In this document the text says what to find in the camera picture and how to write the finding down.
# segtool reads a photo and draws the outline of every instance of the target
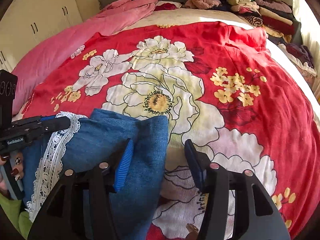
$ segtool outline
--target pink blanket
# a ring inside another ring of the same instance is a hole
[[[120,31],[152,14],[158,0],[118,0],[84,23],[63,30],[38,44],[17,64],[12,74],[18,76],[12,114],[17,114],[36,85],[96,32],[104,36]]]

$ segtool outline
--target hand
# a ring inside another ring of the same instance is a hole
[[[9,159],[4,160],[1,158],[0,166],[4,165],[7,161],[9,161]],[[19,152],[15,156],[16,165],[12,167],[12,172],[11,172],[11,176],[14,176],[15,180],[19,180],[23,178],[24,173],[23,173],[22,161],[23,161],[23,156],[22,156],[22,153]],[[10,196],[7,185],[1,175],[0,175],[0,193],[5,197]]]

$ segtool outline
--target white cabinet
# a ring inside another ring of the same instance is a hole
[[[41,41],[80,22],[75,0],[14,0],[0,21],[0,69],[12,71]]]

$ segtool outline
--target metal screw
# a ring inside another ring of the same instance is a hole
[[[71,176],[72,174],[73,174],[73,170],[66,170],[64,172],[64,175],[66,175],[66,176]]]
[[[217,170],[217,169],[219,169],[219,164],[217,164],[217,163],[210,163],[210,168],[211,169],[213,169],[213,170]]]
[[[244,171],[244,174],[247,175],[247,176],[249,176],[249,177],[251,177],[251,176],[253,175],[253,172],[250,171],[250,170],[245,170],[245,171]]]
[[[106,169],[106,168],[108,168],[109,167],[109,163],[100,163],[99,164],[99,168],[100,169]]]

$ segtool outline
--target red fingernail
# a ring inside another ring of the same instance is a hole
[[[14,169],[11,171],[11,176],[16,176],[19,173],[18,169]]]
[[[6,162],[7,159],[9,158],[9,155],[8,156],[1,156],[0,158],[1,158],[1,161]]]

